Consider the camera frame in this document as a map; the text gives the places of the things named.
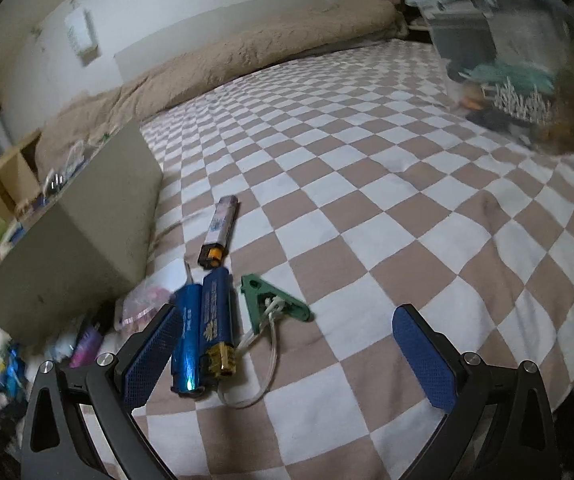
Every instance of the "white cord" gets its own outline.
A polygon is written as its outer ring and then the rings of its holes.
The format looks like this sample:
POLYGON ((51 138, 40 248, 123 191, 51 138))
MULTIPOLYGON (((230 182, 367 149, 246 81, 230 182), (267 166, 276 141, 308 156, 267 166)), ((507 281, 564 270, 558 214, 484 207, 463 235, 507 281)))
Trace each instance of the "white cord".
POLYGON ((276 316, 280 315, 280 312, 283 310, 283 308, 285 308, 285 300, 283 300, 283 298, 279 298, 278 296, 273 298, 273 300, 269 300, 269 298, 267 298, 265 300, 265 306, 267 309, 260 319, 259 333, 256 335, 254 334, 253 330, 249 330, 245 335, 243 335, 240 343, 238 343, 238 346, 236 346, 236 361, 240 362, 240 357, 242 354, 247 351, 247 348, 249 348, 252 343, 256 341, 256 339, 263 333, 265 327, 269 325, 272 353, 269 357, 269 370, 267 370, 267 377, 261 384, 255 396, 247 400, 241 400, 240 402, 227 402, 227 399, 225 399, 225 393, 222 388, 224 381, 221 380, 218 385, 218 398, 225 406, 229 406, 230 408, 239 410, 241 408, 247 408, 253 404, 256 404, 260 399, 263 398, 273 380, 273 374, 276 370, 276 361, 278 361, 278 334, 276 332, 275 319, 276 316))

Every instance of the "white wall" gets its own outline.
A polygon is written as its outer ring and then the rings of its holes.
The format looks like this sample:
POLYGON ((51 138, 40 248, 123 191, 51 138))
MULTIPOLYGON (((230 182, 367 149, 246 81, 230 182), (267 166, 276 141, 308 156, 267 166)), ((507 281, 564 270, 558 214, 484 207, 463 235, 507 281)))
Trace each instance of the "white wall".
POLYGON ((80 92, 90 94, 122 84, 116 52, 161 28, 218 7, 248 0, 77 0, 89 10, 101 56, 83 67, 68 45, 64 18, 69 1, 41 24, 0 71, 4 116, 14 139, 42 126, 80 92))

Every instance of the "dark blue lighter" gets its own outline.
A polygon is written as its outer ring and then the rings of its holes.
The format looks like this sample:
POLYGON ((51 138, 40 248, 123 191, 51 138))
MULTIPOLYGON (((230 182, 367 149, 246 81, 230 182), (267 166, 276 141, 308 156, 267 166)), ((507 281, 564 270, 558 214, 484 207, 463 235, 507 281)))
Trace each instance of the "dark blue lighter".
POLYGON ((203 286, 185 285, 176 290, 170 303, 183 313, 183 334, 171 355, 171 391, 180 396, 198 397, 205 387, 200 380, 200 323, 203 286))
POLYGON ((225 267, 213 269, 203 278, 200 354, 201 377, 206 381, 236 372, 230 293, 229 271, 225 267))

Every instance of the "brown blanket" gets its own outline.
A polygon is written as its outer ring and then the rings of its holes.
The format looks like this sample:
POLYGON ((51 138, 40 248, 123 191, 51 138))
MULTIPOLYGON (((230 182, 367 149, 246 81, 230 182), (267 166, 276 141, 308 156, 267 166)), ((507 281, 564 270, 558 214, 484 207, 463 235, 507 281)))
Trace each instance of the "brown blanket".
POLYGON ((36 147, 38 176, 61 167, 78 139, 99 139, 131 118, 145 120, 304 50, 391 27, 397 16, 389 2, 346 0, 277 17, 181 54, 120 88, 77 100, 45 124, 36 147))

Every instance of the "lighter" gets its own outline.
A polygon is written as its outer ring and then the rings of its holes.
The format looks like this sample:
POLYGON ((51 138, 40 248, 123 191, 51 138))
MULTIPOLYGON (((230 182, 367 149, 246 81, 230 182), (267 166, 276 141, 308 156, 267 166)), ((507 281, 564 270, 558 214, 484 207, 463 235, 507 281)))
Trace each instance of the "lighter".
POLYGON ((205 391, 199 370, 202 295, 203 286, 192 283, 177 290, 170 300, 183 313, 183 334, 171 356, 171 391, 180 396, 198 397, 205 391))
POLYGON ((205 242, 198 256, 198 265, 203 269, 214 269, 222 265, 227 239, 234 223, 237 208, 238 198, 234 195, 224 196, 218 200, 216 212, 213 214, 205 242))
POLYGON ((236 372, 230 293, 229 271, 225 267, 212 270, 203 279, 200 354, 201 379, 206 383, 236 372))

